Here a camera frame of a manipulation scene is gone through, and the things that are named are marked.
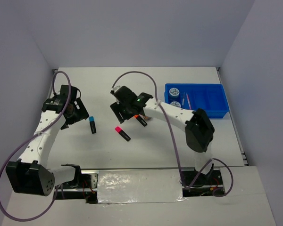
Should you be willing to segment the orange cap black highlighter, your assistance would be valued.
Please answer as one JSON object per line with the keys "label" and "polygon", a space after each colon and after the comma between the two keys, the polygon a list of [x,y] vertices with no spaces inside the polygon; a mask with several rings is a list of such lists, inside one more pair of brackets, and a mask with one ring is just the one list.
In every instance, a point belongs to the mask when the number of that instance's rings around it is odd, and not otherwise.
{"label": "orange cap black highlighter", "polygon": [[142,126],[146,127],[148,125],[147,122],[140,115],[135,115],[134,117]]}

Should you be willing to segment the blue cap black highlighter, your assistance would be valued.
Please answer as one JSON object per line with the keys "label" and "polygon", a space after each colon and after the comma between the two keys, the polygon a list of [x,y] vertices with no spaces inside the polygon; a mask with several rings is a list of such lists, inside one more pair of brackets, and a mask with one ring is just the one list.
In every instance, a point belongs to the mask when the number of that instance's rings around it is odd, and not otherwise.
{"label": "blue cap black highlighter", "polygon": [[89,117],[89,124],[90,124],[92,134],[95,134],[96,133],[96,126],[95,126],[95,121],[94,121],[93,116]]}

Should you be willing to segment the pink cap black highlighter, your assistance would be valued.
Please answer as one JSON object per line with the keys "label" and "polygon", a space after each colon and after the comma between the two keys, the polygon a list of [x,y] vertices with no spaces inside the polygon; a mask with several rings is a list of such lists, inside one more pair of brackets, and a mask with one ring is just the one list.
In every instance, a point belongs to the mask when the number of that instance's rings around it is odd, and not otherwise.
{"label": "pink cap black highlighter", "polygon": [[131,138],[119,126],[115,127],[115,131],[127,142],[131,140]]}

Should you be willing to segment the thin grey pen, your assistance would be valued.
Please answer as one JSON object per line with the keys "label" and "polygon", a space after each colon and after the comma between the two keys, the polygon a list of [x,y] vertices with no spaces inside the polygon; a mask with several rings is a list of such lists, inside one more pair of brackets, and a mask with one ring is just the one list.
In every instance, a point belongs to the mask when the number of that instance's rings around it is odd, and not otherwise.
{"label": "thin grey pen", "polygon": [[183,98],[182,98],[182,108],[184,107],[184,102],[185,102],[185,92],[183,93]]}

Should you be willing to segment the orange clear pen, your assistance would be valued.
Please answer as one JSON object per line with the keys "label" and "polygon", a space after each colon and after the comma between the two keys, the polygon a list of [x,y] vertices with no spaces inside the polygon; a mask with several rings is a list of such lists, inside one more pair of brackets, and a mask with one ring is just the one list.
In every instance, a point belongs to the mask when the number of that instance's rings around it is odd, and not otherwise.
{"label": "orange clear pen", "polygon": [[186,93],[186,99],[187,99],[189,109],[192,110],[189,95],[187,93]]}

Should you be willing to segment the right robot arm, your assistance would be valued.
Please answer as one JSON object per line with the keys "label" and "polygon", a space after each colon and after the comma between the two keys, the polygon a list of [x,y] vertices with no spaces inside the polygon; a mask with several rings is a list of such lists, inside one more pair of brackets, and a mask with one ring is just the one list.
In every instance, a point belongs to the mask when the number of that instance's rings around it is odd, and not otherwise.
{"label": "right robot arm", "polygon": [[213,162],[210,145],[215,129],[202,109],[196,111],[182,109],[142,92],[136,95],[128,87],[114,88],[110,93],[116,102],[110,108],[120,123],[135,115],[148,116],[167,122],[185,133],[187,146],[194,151],[196,180],[206,184],[212,179]]}

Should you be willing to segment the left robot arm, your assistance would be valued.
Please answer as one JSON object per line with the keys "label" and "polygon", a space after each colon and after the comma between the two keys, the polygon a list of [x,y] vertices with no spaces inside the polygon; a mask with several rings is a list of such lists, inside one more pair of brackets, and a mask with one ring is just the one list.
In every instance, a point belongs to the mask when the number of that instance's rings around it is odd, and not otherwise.
{"label": "left robot arm", "polygon": [[17,161],[9,161],[5,167],[14,192],[48,196],[55,186],[63,183],[79,187],[83,182],[80,166],[67,163],[49,169],[47,164],[58,133],[88,118],[80,90],[61,85],[60,93],[43,103],[41,119],[34,133],[36,138],[27,144]]}

